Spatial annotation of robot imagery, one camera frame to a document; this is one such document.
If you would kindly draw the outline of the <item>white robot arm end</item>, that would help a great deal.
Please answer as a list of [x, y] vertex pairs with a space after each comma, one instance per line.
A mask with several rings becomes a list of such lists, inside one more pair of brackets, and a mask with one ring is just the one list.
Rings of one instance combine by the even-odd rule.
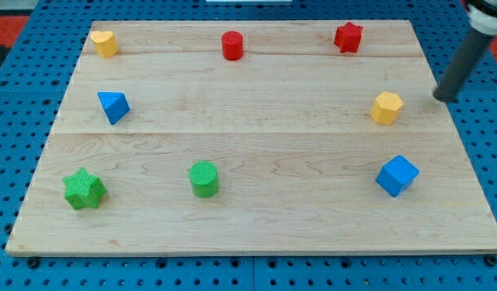
[[497, 36], [497, 0], [465, 0], [470, 26], [482, 34]]

